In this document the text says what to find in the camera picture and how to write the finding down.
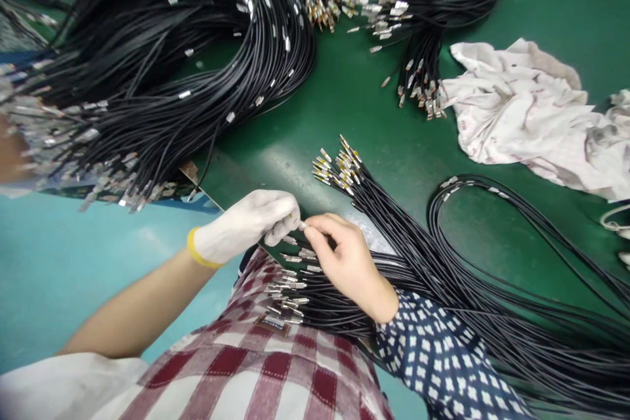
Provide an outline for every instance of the yellow glove cuff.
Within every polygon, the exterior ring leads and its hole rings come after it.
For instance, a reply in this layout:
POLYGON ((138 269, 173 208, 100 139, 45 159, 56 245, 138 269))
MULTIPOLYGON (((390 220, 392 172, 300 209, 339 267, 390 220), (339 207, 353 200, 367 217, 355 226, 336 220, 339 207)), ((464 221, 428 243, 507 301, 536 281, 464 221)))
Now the yellow glove cuff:
POLYGON ((197 250, 195 249, 195 231, 197 231, 198 229, 199 229, 199 226, 197 226, 196 228, 193 228, 188 233, 188 241, 186 243, 186 246, 188 248, 188 252, 190 253, 190 255, 193 257, 193 259, 195 261, 197 261, 198 263, 200 263, 204 267, 211 268, 211 269, 220 269, 220 268, 222 268, 223 264, 217 264, 215 262, 208 261, 208 260, 204 259, 203 256, 201 256, 197 252, 197 250))

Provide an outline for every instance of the white sleeve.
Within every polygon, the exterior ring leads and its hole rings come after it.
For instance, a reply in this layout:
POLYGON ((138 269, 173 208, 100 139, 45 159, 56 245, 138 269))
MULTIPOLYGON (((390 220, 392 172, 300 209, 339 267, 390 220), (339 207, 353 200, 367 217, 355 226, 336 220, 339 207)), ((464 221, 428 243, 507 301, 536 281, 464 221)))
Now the white sleeve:
POLYGON ((94 353, 44 359, 0 376, 0 418, 90 418, 134 385, 147 367, 140 358, 111 360, 94 353))

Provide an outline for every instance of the green workbench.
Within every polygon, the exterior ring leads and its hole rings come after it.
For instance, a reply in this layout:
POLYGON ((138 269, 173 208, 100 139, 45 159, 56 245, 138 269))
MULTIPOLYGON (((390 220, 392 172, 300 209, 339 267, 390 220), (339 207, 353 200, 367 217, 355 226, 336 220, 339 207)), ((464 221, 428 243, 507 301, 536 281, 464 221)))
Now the green workbench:
MULTIPOLYGON (((448 52, 458 41, 485 41, 505 49, 519 37, 573 66, 590 103, 604 105, 611 93, 630 85, 628 61, 630 0, 500 0, 485 23, 446 38, 442 76, 461 68, 448 52)), ((481 165, 457 144, 454 113, 427 122, 407 101, 401 110, 395 78, 384 78, 400 59, 400 48, 370 54, 366 33, 345 31, 364 18, 342 18, 334 34, 318 33, 317 65, 299 92, 281 107, 226 133, 219 140, 203 190, 227 208, 257 188, 291 192, 304 218, 334 212, 359 224, 372 246, 379 235, 350 199, 313 179, 311 161, 324 147, 334 156, 339 133, 360 152, 375 178, 414 217, 426 223, 430 196, 449 177, 482 173, 510 186, 547 215, 588 256, 603 267, 630 276, 616 252, 630 243, 602 228, 610 209, 602 198, 554 185, 524 165, 481 165)), ((196 158, 198 167, 205 154, 196 158)), ((581 290, 544 241, 507 203, 480 190, 465 189, 446 204, 446 234, 472 261, 494 274, 542 295, 605 311, 581 290)), ((287 249, 273 248, 272 254, 287 249)))

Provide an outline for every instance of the white cable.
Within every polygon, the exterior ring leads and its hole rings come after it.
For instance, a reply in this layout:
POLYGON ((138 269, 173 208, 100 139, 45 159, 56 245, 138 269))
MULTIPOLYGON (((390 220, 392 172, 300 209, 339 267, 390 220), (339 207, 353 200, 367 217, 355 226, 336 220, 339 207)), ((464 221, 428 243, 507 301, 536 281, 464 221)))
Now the white cable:
POLYGON ((615 209, 613 209, 611 211, 607 211, 599 219, 600 224, 605 229, 611 230, 611 231, 628 230, 628 229, 630 229, 630 225, 622 226, 622 225, 618 224, 617 222, 613 222, 613 221, 608 222, 608 221, 606 221, 608 219, 608 217, 610 217, 611 215, 614 215, 615 213, 619 213, 619 212, 624 211, 624 210, 630 210, 630 205, 622 205, 621 207, 615 208, 615 209))

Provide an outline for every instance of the white work glove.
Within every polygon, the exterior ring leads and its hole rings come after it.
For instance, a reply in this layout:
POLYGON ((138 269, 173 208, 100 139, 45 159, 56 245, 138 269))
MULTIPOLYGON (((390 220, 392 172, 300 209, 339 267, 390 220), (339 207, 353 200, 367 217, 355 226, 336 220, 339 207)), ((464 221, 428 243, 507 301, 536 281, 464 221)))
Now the white work glove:
POLYGON ((188 250, 204 266, 220 268, 258 243, 275 246, 301 223, 295 197, 280 190, 254 190, 206 226, 188 234, 188 250))

